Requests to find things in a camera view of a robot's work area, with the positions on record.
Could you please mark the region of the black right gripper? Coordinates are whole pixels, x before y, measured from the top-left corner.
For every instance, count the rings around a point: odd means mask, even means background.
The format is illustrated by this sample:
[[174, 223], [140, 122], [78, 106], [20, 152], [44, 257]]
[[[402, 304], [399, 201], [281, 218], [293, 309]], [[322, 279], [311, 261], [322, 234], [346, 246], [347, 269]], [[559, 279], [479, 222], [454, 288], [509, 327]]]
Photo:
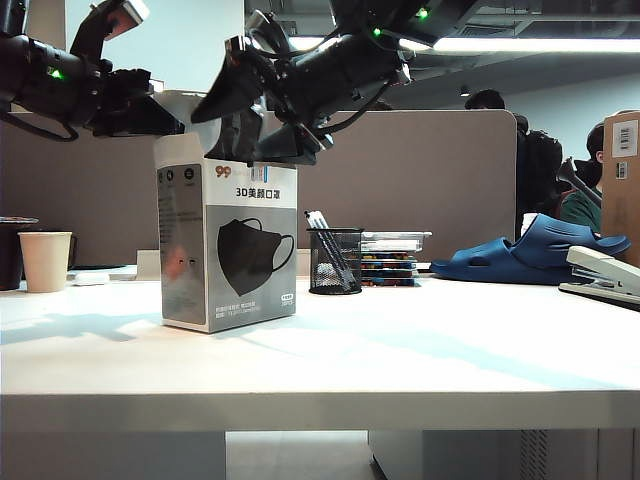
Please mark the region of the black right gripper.
[[[257, 145], [256, 161], [315, 165], [316, 154], [330, 148], [330, 135], [322, 131], [324, 117], [313, 112], [311, 96], [303, 92], [297, 66], [288, 50], [262, 51], [245, 37], [234, 38], [219, 75], [191, 113], [191, 122], [232, 114], [233, 141]], [[282, 126], [263, 136], [266, 97], [273, 100]]]

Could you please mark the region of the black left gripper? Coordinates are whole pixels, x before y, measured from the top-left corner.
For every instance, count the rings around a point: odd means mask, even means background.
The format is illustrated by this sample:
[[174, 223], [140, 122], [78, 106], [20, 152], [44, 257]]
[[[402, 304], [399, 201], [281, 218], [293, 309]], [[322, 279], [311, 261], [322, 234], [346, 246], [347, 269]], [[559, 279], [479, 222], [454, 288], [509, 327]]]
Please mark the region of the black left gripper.
[[94, 137], [182, 134], [184, 124], [152, 96], [151, 73], [119, 69], [111, 63], [81, 59], [83, 77], [74, 106], [74, 126], [88, 129]]

